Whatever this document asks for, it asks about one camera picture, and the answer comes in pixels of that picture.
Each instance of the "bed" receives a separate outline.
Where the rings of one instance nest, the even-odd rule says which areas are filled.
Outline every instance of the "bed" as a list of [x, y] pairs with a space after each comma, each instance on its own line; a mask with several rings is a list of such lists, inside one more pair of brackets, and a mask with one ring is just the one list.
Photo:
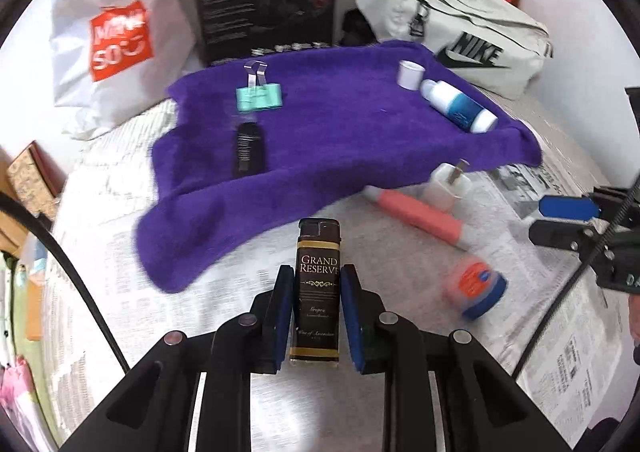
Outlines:
[[[534, 128], [551, 147], [556, 165], [577, 185], [576, 191], [606, 183], [582, 150], [545, 120], [548, 114], [534, 99], [525, 96], [519, 102], [510, 102], [491, 97]], [[54, 227], [55, 237], [86, 282], [130, 364], [172, 329], [188, 336], [206, 333], [247, 311], [255, 294], [271, 288], [279, 265], [295, 261], [298, 227], [292, 223], [237, 248], [181, 293], [164, 294], [152, 285], [136, 256], [134, 233], [140, 217], [157, 200], [150, 148], [174, 124], [175, 103], [166, 100], [85, 143], [68, 177]], [[478, 174], [475, 179], [486, 179], [486, 174]], [[415, 193], [416, 188], [407, 191]], [[449, 333], [465, 327], [508, 370], [513, 369], [527, 337], [562, 282], [561, 276], [545, 275], [543, 261], [553, 260], [554, 265], [564, 265], [567, 270], [577, 262], [574, 256], [554, 250], [540, 254], [530, 243], [527, 245], [528, 241], [520, 241], [520, 262], [513, 263], [513, 270], [522, 269], [526, 262], [529, 267], [540, 265], [540, 272], [534, 273], [534, 279], [529, 277], [528, 284], [517, 276], [508, 276], [513, 282], [511, 296], [506, 295], [494, 310], [470, 324], [444, 304], [441, 295], [440, 281], [460, 258], [458, 250], [407, 229], [360, 196], [347, 197], [320, 214], [340, 220], [344, 262], [356, 264], [363, 286], [379, 292], [387, 308], [410, 318], [421, 329]], [[498, 222], [495, 214], [489, 218], [492, 223]], [[465, 220], [487, 223], [484, 218]], [[521, 230], [522, 238], [526, 225], [516, 226], [516, 232], [513, 226], [496, 226], [496, 233], [511, 230], [507, 237], [517, 239]], [[593, 282], [582, 281], [587, 302], [596, 298], [591, 291]], [[526, 301], [516, 295], [521, 287], [533, 290]], [[612, 316], [620, 319], [621, 297], [607, 292], [607, 298]], [[121, 379], [122, 371], [78, 293], [52, 259], [47, 262], [44, 306], [45, 377], [57, 431], [65, 438]], [[380, 447], [383, 378], [356, 374], [350, 364], [344, 327], [341, 331], [341, 361], [336, 368], [285, 363], [275, 377], [253, 377], [254, 450], [354, 451]], [[618, 330], [607, 341], [612, 349], [619, 349], [621, 338]], [[602, 364], [607, 387], [619, 356], [620, 352], [615, 360]], [[570, 443], [581, 434], [576, 429], [563, 432]]]

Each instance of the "metal screw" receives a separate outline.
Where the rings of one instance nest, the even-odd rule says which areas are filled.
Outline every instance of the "metal screw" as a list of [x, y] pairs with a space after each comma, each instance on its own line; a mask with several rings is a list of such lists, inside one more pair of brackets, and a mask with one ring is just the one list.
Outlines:
[[180, 331], [169, 331], [164, 335], [164, 343], [168, 346], [174, 346], [182, 342], [182, 333]]
[[471, 335], [467, 331], [458, 329], [453, 333], [453, 339], [459, 344], [468, 344], [471, 341]]
[[251, 327], [258, 321], [258, 317], [253, 313], [243, 313], [238, 317], [238, 323], [244, 327]]
[[391, 311], [385, 311], [384, 313], [380, 313], [378, 320], [380, 320], [380, 323], [385, 324], [385, 326], [392, 326], [398, 322], [398, 315], [391, 313]]

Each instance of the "mint green binder clip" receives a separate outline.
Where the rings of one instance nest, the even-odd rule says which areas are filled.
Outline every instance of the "mint green binder clip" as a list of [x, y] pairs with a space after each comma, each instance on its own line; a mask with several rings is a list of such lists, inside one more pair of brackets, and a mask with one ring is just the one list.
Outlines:
[[249, 82], [246, 87], [236, 89], [238, 112], [253, 112], [282, 106], [280, 84], [267, 83], [264, 75], [267, 64], [259, 60], [252, 60], [244, 65], [244, 69], [249, 73]]

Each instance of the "black lighter cap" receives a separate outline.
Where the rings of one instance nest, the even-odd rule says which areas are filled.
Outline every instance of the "black lighter cap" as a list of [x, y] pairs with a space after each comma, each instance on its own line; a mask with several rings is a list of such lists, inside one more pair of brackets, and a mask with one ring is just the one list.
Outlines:
[[298, 224], [298, 241], [327, 241], [340, 244], [340, 223], [335, 219], [306, 217]]

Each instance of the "white wall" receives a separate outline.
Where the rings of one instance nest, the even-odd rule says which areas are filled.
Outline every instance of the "white wall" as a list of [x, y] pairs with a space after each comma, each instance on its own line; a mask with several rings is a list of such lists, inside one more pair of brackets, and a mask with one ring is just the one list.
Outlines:
[[640, 168], [640, 136], [625, 94], [640, 85], [640, 59], [602, 0], [520, 0], [545, 23], [555, 48], [530, 92], [612, 183], [629, 185]]
[[31, 141], [68, 173], [81, 142], [60, 132], [49, 55], [52, 0], [33, 0], [0, 48], [0, 147], [16, 157]]

